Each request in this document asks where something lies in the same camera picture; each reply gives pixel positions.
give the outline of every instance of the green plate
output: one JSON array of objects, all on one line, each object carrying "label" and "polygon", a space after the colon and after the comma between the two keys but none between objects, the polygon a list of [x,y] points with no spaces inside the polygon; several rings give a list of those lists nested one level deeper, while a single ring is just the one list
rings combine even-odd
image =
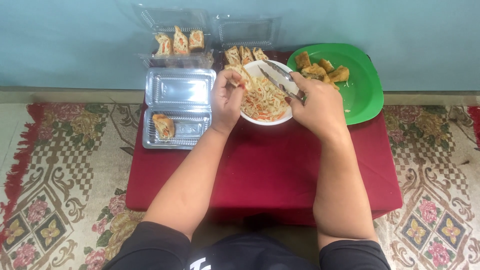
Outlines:
[{"label": "green plate", "polygon": [[377,70],[363,51],[341,43],[311,45],[296,50],[290,56],[287,62],[289,68],[297,70],[295,56],[303,51],[307,51],[311,63],[318,63],[323,58],[329,60],[335,68],[342,65],[350,70],[349,87],[346,82],[335,83],[340,87],[343,108],[350,110],[345,113],[347,125],[361,123],[377,116],[384,105],[384,94]]}]

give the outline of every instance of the table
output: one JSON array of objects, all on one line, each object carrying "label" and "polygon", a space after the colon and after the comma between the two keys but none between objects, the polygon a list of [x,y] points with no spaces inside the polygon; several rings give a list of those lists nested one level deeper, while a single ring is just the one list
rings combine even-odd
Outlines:
[{"label": "table", "polygon": [[[277,61],[286,62],[288,58],[285,53],[276,55]],[[348,128],[372,218],[400,208],[402,197],[383,114]],[[143,148],[142,129],[143,113],[126,195],[127,207],[139,211],[148,208],[189,153]],[[294,119],[278,126],[259,126],[240,118],[218,167],[210,201],[212,217],[228,220],[268,213],[283,224],[314,226],[312,205],[320,152],[318,139]]]}]

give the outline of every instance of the blue wall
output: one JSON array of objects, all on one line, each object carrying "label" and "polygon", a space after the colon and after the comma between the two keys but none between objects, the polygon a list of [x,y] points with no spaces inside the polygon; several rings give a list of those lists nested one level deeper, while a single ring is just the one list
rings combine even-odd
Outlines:
[{"label": "blue wall", "polygon": [[[480,90],[478,0],[242,2],[251,13],[284,16],[281,47],[359,47],[372,58],[384,90]],[[206,8],[210,14],[239,11],[238,0],[140,3]],[[143,89],[146,68],[134,54],[149,50],[152,35],[130,4],[3,0],[0,85]]]}]

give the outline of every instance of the rug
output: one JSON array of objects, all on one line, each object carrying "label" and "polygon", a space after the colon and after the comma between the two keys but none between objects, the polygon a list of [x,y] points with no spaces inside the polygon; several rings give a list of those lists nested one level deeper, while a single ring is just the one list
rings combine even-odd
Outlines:
[{"label": "rug", "polygon": [[[125,207],[140,105],[40,106],[1,268],[99,270],[143,217]],[[478,112],[384,107],[404,206],[374,226],[393,269],[480,268]]]}]

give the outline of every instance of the metal tongs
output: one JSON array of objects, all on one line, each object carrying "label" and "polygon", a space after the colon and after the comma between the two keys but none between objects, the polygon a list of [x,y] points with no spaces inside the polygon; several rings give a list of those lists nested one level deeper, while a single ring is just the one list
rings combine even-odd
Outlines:
[{"label": "metal tongs", "polygon": [[[269,65],[270,67],[272,67],[275,71],[277,71],[278,73],[280,73],[287,81],[289,82],[293,82],[293,78],[292,76],[284,71],[283,69],[281,69],[277,64],[275,63],[272,63],[270,61],[267,61],[267,60],[262,60],[263,62],[265,62],[267,65]],[[265,70],[263,70],[260,66],[258,66],[258,68],[260,69],[260,71],[262,72],[262,74],[267,77],[268,80],[270,80],[270,82],[272,82],[276,87],[278,87],[278,89],[282,90],[287,96],[291,97],[291,98],[296,98],[298,101],[300,101],[302,104],[305,104],[305,101],[303,101],[303,99],[291,92],[288,92],[286,89],[285,89],[285,86],[283,86],[283,84],[280,84],[278,83],[278,81],[276,81],[274,78],[272,78]]]}]

